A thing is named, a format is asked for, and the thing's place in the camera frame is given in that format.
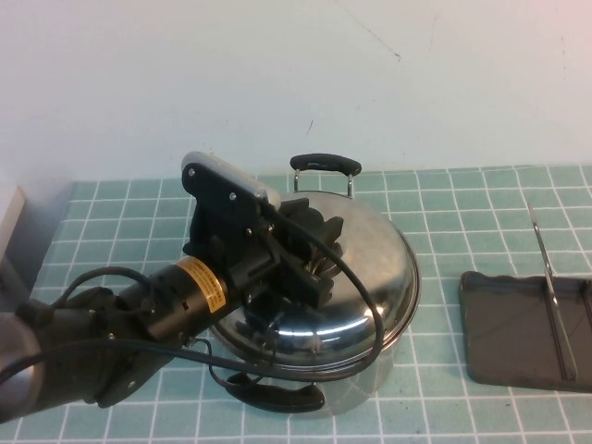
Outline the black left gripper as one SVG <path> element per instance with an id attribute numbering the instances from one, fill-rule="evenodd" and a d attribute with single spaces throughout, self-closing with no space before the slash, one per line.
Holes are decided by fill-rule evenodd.
<path id="1" fill-rule="evenodd" d="M 212 206 L 197 203 L 184 252 L 203 260 L 223 280 L 229 308 L 247 302 L 248 295 L 268 292 L 314 309 L 331 299 L 333 280 L 322 277 L 336 266 L 319 247 L 321 240 L 337 257 L 343 218 L 324 221 L 307 197 L 284 200 L 278 210 L 265 210 L 252 224 L 246 216 L 225 220 Z M 306 232 L 286 226 L 289 221 Z"/>

